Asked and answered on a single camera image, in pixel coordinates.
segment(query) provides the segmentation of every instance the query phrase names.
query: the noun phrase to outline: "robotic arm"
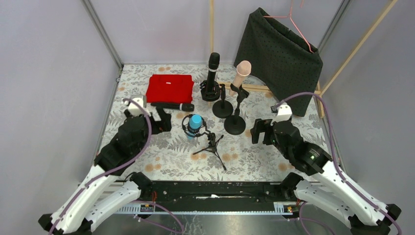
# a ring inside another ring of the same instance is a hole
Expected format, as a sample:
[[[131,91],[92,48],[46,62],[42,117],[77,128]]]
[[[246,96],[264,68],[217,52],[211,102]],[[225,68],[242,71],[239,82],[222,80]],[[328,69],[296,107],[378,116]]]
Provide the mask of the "robotic arm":
[[[342,180],[327,152],[303,140],[298,128],[291,123],[291,115],[291,108],[283,104],[274,119],[256,119],[251,129],[252,143],[258,143],[259,134],[264,132],[263,144],[275,146],[297,170],[312,176],[332,193],[310,184],[295,173],[290,173],[281,184],[298,199],[310,202],[338,218],[351,229],[353,235],[387,235],[392,223]],[[399,217],[401,209],[398,206],[379,201],[343,171],[341,173],[360,193],[388,212],[394,220]]]
[[[145,96],[140,95],[132,100],[141,107],[146,107]],[[143,194],[143,187],[148,183],[145,176],[140,180],[126,182],[118,191],[95,204],[104,189],[117,180],[125,168],[106,176],[102,174],[129,162],[143,149],[148,138],[149,130],[143,113],[133,103],[127,102],[126,105],[128,105],[128,109],[124,111],[126,120],[118,128],[118,133],[110,143],[102,148],[77,190],[56,212],[44,214],[39,219],[39,224],[46,231],[50,231],[52,226],[55,226],[52,231],[55,235],[91,234],[120,207]],[[162,108],[156,109],[160,120],[150,117],[154,135],[171,130],[171,115],[166,114]]]

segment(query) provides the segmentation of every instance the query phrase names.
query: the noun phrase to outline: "blue cylinder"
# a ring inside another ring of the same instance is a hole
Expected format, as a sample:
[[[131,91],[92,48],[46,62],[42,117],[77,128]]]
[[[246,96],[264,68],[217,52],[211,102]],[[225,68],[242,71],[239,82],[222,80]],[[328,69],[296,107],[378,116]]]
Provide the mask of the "blue cylinder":
[[[190,120],[189,120],[189,132],[190,135],[193,135],[194,133],[197,132],[197,130],[202,126],[202,117],[198,114],[193,115]],[[189,140],[194,138],[194,135],[191,136],[187,136],[187,138]]]

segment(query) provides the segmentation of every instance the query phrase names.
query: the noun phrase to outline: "beige microphone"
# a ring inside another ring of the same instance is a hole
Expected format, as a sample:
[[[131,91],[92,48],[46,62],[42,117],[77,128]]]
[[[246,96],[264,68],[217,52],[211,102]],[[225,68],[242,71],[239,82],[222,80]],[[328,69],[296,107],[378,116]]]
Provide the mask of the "beige microphone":
[[[249,61],[244,60],[236,66],[236,76],[233,80],[232,84],[236,87],[240,87],[242,82],[244,81],[245,77],[247,77],[251,73],[251,64]],[[236,92],[229,89],[229,95],[233,96]]]

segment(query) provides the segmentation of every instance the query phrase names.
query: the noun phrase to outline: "table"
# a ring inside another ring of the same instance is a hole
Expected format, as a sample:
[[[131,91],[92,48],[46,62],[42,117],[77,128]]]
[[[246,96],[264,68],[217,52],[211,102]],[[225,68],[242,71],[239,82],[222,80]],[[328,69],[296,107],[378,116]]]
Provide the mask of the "table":
[[[220,65],[216,80],[233,81],[236,69],[232,65]],[[151,180],[181,180],[181,181],[282,181],[290,172],[302,175],[309,181],[315,181],[294,169],[275,147],[261,144],[252,144],[249,129],[257,118],[273,118],[270,106],[277,103],[271,94],[250,92],[240,106],[241,117],[247,127],[239,136],[228,134],[224,129],[224,119],[217,118],[211,111],[212,105],[203,101],[199,84],[206,79],[207,65],[125,65],[114,102],[109,114],[101,147],[108,144],[123,123],[123,98],[135,94],[145,94],[148,81],[153,74],[190,74],[195,82],[193,87],[194,114],[201,115],[206,121],[208,129],[216,133],[217,138],[224,135],[218,145],[218,152],[224,161],[227,171],[224,171],[219,160],[212,153],[192,153],[208,146],[207,137],[189,141],[184,134],[181,123],[183,117],[189,113],[176,110],[166,110],[172,115],[172,130],[153,135],[150,146],[137,161],[129,166],[119,179],[133,171],[142,171]],[[244,83],[264,85],[254,76],[249,76]],[[236,95],[226,98],[236,107]],[[150,112],[154,107],[148,106]],[[315,143],[327,151],[322,130],[322,123],[318,117],[315,102],[312,100],[305,117],[293,117],[293,124],[299,128],[306,141]]]

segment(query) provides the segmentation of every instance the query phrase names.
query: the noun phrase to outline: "dark green fabric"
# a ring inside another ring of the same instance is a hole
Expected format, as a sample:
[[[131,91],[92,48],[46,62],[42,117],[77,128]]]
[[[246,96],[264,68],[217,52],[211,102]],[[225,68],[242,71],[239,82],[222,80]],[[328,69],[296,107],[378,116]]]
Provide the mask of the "dark green fabric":
[[[248,60],[251,74],[261,79],[278,100],[299,92],[314,92],[323,62],[318,50],[301,36],[290,31],[274,18],[258,8],[251,13],[239,45],[234,66]],[[288,104],[293,114],[303,117],[311,96],[300,96]]]

